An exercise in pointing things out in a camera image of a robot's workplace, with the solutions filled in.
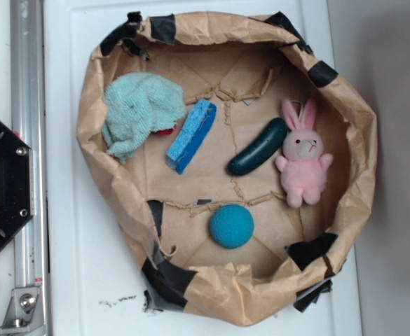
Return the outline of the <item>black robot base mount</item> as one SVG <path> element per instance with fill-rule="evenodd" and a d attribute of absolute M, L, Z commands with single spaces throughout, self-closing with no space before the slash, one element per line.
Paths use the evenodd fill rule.
<path fill-rule="evenodd" d="M 33 217 L 31 148 L 0 121 L 0 252 Z"/>

